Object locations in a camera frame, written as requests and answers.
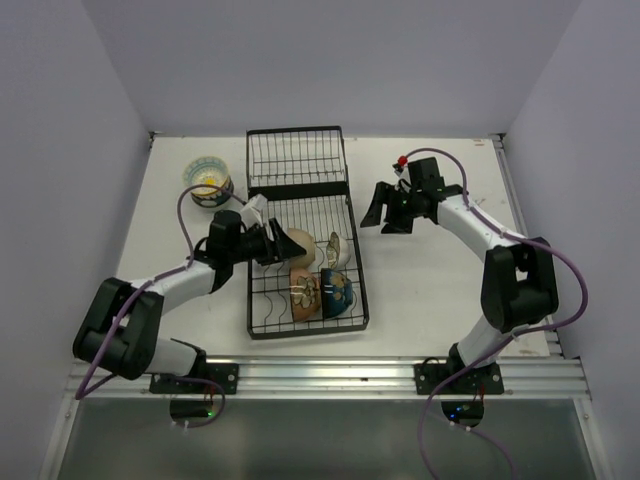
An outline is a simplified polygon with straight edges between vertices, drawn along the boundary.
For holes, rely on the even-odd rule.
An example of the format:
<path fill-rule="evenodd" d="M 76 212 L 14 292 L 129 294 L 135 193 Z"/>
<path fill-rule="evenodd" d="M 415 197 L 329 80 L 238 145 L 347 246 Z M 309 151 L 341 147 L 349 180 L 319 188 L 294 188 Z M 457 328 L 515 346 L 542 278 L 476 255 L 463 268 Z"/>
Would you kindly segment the beige plain bowl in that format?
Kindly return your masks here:
<path fill-rule="evenodd" d="M 287 235 L 305 250 L 304 255 L 289 260 L 290 267 L 307 269 L 316 259 L 314 237 L 307 231 L 297 228 L 289 228 Z"/>

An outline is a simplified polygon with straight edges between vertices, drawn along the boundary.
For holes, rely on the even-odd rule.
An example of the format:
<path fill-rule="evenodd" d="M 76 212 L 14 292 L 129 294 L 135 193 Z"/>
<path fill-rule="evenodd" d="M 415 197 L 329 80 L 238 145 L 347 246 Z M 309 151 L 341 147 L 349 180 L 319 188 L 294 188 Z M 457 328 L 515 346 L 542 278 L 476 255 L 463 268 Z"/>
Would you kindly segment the pink floral bowl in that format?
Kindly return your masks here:
<path fill-rule="evenodd" d="M 295 323 L 307 321 L 320 309 L 319 281 L 308 270 L 304 268 L 290 270 L 289 292 L 292 319 Z"/>

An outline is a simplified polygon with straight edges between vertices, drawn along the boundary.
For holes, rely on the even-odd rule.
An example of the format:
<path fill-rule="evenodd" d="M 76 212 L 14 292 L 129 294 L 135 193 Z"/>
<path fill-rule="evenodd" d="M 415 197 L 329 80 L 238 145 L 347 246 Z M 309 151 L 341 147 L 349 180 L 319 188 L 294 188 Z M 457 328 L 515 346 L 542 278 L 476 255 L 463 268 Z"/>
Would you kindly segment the white scalloped patterned bowl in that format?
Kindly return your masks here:
<path fill-rule="evenodd" d="M 337 232 L 332 232 L 326 246 L 326 255 L 330 269 L 344 268 L 351 259 L 351 248 L 348 241 Z"/>

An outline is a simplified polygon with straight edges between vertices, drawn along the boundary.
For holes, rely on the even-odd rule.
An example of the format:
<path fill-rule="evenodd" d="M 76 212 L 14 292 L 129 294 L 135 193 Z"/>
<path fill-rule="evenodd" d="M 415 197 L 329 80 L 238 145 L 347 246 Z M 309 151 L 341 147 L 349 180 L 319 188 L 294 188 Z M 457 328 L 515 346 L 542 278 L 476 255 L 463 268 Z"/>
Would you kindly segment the dark blue floral bowl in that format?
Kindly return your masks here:
<path fill-rule="evenodd" d="M 343 273 L 330 268 L 320 272 L 321 308 L 324 319 L 338 317 L 353 304 L 353 285 Z"/>

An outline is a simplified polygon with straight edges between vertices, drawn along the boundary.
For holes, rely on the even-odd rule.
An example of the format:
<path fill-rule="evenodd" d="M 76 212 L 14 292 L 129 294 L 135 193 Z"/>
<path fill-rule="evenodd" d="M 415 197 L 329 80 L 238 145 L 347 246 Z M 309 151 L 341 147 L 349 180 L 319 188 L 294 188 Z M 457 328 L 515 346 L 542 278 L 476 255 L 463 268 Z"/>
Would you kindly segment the teal white dotted bowl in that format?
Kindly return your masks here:
<path fill-rule="evenodd" d="M 218 196 L 229 196 L 232 198 L 232 194 L 225 190 L 216 190 L 216 189 L 194 189 L 190 192 L 190 196 L 196 195 L 199 197 L 218 197 Z"/>

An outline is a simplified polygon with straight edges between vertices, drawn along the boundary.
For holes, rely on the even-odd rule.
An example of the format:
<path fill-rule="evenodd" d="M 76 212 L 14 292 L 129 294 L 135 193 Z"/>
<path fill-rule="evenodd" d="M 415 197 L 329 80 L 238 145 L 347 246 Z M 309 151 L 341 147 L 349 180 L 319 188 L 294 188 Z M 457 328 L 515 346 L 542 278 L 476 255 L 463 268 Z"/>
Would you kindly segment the white bowl blue stripes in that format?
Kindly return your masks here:
<path fill-rule="evenodd" d="M 226 175 L 213 170 L 199 171 L 186 179 L 185 186 L 192 187 L 197 185 L 195 189 L 228 189 L 229 178 Z"/>

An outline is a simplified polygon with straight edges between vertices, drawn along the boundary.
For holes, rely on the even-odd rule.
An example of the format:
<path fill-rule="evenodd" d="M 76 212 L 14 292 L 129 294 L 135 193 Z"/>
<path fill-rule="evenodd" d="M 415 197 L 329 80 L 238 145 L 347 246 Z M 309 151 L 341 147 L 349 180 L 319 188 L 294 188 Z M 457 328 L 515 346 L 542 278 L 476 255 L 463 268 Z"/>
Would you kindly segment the yellow green patterned bowl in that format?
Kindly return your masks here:
<path fill-rule="evenodd" d="M 215 156 L 199 157 L 190 162 L 182 174 L 186 187 L 198 185 L 195 195 L 209 196 L 218 193 L 230 179 L 229 168 L 224 160 Z"/>

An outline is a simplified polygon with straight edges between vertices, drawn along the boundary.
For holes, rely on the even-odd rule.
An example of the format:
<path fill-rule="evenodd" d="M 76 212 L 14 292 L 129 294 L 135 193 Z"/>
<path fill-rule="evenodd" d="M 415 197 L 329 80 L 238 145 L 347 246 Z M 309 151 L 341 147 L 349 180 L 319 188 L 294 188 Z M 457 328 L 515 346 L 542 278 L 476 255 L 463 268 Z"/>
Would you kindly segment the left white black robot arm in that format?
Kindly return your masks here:
<path fill-rule="evenodd" d="M 239 213 L 220 211 L 193 258 L 176 269 L 131 282 L 115 277 L 103 281 L 74 339 L 73 355 L 128 380 L 147 373 L 172 375 L 182 390 L 197 392 L 208 379 L 201 363 L 204 352 L 160 338 L 162 317 L 219 290 L 239 263 L 268 266 L 305 254 L 276 219 L 245 227 Z"/>

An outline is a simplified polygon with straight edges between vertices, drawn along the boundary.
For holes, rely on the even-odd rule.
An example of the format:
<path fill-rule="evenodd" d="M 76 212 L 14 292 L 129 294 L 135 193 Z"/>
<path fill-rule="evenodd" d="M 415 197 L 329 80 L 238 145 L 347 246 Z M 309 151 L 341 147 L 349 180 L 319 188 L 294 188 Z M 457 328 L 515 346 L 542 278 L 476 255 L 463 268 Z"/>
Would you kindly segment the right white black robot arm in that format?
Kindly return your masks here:
<path fill-rule="evenodd" d="M 376 184 L 361 227 L 409 234 L 414 221 L 425 218 L 452 233 L 483 262 L 480 319 L 452 345 L 443 365 L 422 367 L 426 378 L 468 392 L 480 382 L 480 369 L 495 362 L 508 340 L 557 311 L 552 255 L 544 239 L 519 236 L 484 215 L 465 187 L 445 182 L 436 158 L 402 156 L 393 170 L 397 183 Z"/>

